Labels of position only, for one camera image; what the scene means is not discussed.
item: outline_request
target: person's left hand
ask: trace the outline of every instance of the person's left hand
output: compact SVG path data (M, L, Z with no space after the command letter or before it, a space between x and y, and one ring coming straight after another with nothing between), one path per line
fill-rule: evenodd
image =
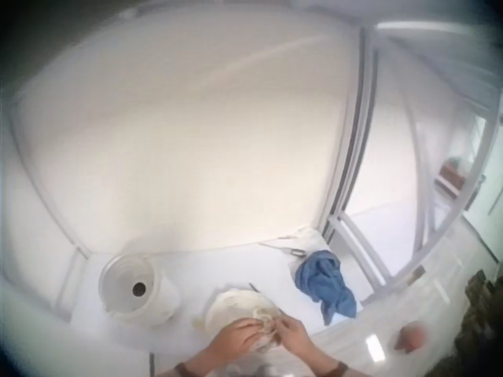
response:
M218 364L228 364L247 353L263 336L259 332L262 325L254 318L236 320L220 330L206 351L218 360Z

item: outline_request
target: blue cloth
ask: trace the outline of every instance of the blue cloth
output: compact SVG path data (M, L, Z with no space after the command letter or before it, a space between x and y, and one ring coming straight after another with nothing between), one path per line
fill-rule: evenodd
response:
M316 251L307 257L297 269L296 286L314 302L321 301L325 326L332 322L335 313L356 317L353 292L344 283L339 259L330 251Z

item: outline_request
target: white countertop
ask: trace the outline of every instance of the white countertop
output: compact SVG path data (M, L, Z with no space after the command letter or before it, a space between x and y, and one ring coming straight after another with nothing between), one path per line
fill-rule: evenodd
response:
M328 249L319 233L312 229L304 232L301 239L275 240L268 244L288 245L308 252ZM151 258L163 265L168 278L179 289L182 306L168 322L154 328L123 324L104 311L97 290L101 270L113 257L113 254L93 254L88 261L72 316L73 328L123 346L169 354L182 360L209 343L209 337L204 330L195 327L194 322L204 319L215 296L231 288L250 289L248 283L253 283L286 313L300 319L309 333L325 328L320 303L314 303L299 291L292 279L292 272L300 260L262 244L153 254ZM362 290L355 287L360 275L352 279L354 267L344 263L341 266L347 286L354 291L357 300L364 299L358 297L358 292ZM332 325L344 319L336 314Z

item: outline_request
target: red object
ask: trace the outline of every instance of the red object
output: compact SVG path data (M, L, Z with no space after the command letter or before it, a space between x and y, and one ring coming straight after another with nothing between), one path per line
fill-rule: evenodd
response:
M400 330L395 350L411 353L426 343L426 330L421 322L411 322Z

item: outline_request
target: hand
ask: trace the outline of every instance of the hand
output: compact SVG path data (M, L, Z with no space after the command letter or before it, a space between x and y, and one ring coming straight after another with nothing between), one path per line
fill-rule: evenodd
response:
M276 319L276 331L283 347L298 357L316 348L302 322L286 314Z
M263 333L259 332L262 325L261 321L253 318L236 320L220 330L206 351L218 360L220 365L228 364L247 353L263 336Z

